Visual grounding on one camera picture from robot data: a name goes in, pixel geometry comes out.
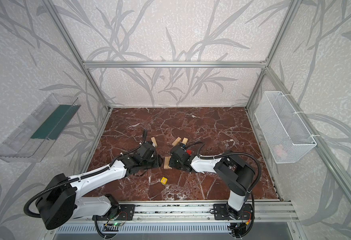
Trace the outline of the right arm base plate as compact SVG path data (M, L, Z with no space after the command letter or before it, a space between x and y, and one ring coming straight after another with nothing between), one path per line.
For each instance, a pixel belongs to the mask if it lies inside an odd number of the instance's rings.
M248 221L251 219L253 207L251 204L244 204L239 211L236 211L228 204L214 204L210 213L214 215L215 220Z

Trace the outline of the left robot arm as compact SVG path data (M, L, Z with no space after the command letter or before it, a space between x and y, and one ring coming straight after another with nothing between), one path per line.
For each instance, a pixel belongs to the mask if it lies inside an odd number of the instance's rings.
M86 195L110 182L161 167L163 158L153 142L140 144L133 151L121 154L112 163L84 174L66 177L59 174L50 181L34 201L46 229L54 230L70 219L87 216L114 217L121 211L118 201L111 195Z

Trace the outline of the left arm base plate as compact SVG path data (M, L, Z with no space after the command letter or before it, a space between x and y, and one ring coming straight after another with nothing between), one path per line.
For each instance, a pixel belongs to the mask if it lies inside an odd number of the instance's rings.
M111 209L104 215L99 217L102 221L132 221L134 212L134 204L122 204L117 206L112 206Z

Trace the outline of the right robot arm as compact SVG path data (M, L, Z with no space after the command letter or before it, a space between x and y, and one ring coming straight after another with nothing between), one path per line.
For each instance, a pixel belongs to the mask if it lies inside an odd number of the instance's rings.
M189 173L217 174L230 190L227 210L241 211L261 177L260 162L254 156L226 151L215 156L193 154L188 146L177 145L170 150L169 166Z

